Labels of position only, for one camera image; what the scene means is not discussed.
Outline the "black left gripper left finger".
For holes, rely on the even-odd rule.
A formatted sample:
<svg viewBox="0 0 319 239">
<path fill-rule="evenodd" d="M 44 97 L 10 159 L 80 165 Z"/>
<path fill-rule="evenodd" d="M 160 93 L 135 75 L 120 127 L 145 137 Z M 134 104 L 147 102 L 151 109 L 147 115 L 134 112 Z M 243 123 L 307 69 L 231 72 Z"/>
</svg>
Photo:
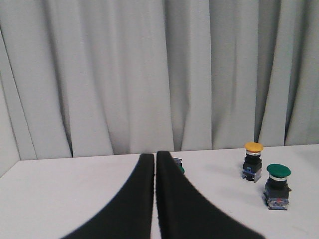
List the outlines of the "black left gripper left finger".
<svg viewBox="0 0 319 239">
<path fill-rule="evenodd" d="M 154 203 L 155 159 L 143 153 L 114 198 L 66 239 L 149 239 Z"/>
</svg>

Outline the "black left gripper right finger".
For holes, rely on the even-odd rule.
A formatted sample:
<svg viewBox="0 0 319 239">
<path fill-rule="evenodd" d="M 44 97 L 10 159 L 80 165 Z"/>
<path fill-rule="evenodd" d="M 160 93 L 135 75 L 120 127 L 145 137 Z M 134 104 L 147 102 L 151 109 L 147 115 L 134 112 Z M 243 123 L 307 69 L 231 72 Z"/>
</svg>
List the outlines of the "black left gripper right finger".
<svg viewBox="0 0 319 239">
<path fill-rule="evenodd" d="M 168 151 L 157 152 L 156 201 L 163 239 L 262 239 L 210 203 Z"/>
</svg>

